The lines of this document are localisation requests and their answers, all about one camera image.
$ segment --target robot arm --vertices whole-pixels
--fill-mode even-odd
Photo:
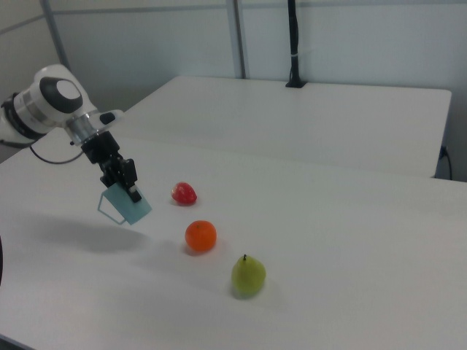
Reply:
[[[56,127],[65,129],[92,164],[98,163],[101,181],[119,183],[136,203],[141,195],[135,185],[132,159],[124,159],[107,130],[123,116],[119,110],[100,113],[73,74],[62,65],[36,73],[31,86],[13,94],[0,108],[0,143],[25,148]]]

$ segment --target black pole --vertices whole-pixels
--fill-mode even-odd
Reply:
[[[286,84],[288,88],[302,88],[306,83],[300,80],[298,71],[298,21],[295,10],[295,0],[288,0],[289,7],[289,32],[290,32],[290,81]]]
[[[3,251],[1,248],[1,237],[0,237],[0,286],[1,286],[1,275],[3,274]]]

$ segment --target black cable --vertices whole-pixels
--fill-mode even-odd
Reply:
[[[67,163],[71,163],[72,161],[78,159],[79,157],[81,157],[81,155],[84,153],[83,151],[81,151],[81,153],[79,155],[77,155],[76,157],[73,157],[72,159],[68,159],[68,160],[64,160],[63,162],[53,162],[51,160],[47,160],[47,159],[44,159],[43,157],[41,157],[40,155],[38,155],[36,153],[36,151],[34,151],[34,149],[32,148],[32,146],[29,146],[29,149],[32,151],[33,155],[35,155],[36,157],[38,157],[40,160],[42,160],[43,162],[46,162],[46,163],[49,163],[49,164],[56,164],[56,165],[60,165],[60,164],[67,164]]]
[[[449,156],[449,153],[447,152],[447,149],[444,151],[444,154],[447,157],[447,164],[449,165],[449,180],[452,180],[451,157]]]
[[[1,237],[0,237],[0,286],[1,286],[1,275],[3,274],[3,249],[1,247]]]

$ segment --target orange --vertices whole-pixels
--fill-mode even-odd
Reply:
[[[185,240],[192,250],[205,252],[216,243],[217,233],[214,225],[205,220],[192,222],[185,232]]]

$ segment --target cable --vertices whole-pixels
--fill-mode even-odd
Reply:
[[[449,180],[452,180],[452,165],[451,165],[451,157],[449,156],[449,153],[447,152],[447,147],[446,146],[441,146],[441,149],[439,151],[439,160],[443,159],[444,156],[447,158],[447,164],[449,165]]]
[[[444,151],[444,154],[447,157],[447,163],[449,165],[449,180],[452,180],[452,166],[451,166],[451,157],[449,156],[449,153],[447,152],[447,149]]]
[[[3,249],[1,248],[1,237],[0,237],[0,286],[1,286],[1,275],[3,274]]]
[[[68,160],[64,160],[63,162],[53,162],[51,160],[47,160],[47,159],[44,159],[43,157],[41,157],[40,155],[38,155],[36,153],[36,151],[34,151],[34,149],[32,148],[32,146],[29,146],[29,149],[32,151],[33,155],[35,155],[36,157],[38,157],[40,160],[42,160],[43,162],[46,162],[46,163],[49,163],[49,164],[55,164],[55,165],[60,165],[60,164],[67,164],[67,163],[71,163],[72,161],[78,159],[79,157],[81,157],[81,155],[84,153],[83,151],[81,151],[81,153],[79,155],[77,155],[76,157],[73,157],[72,159],[68,159]]]

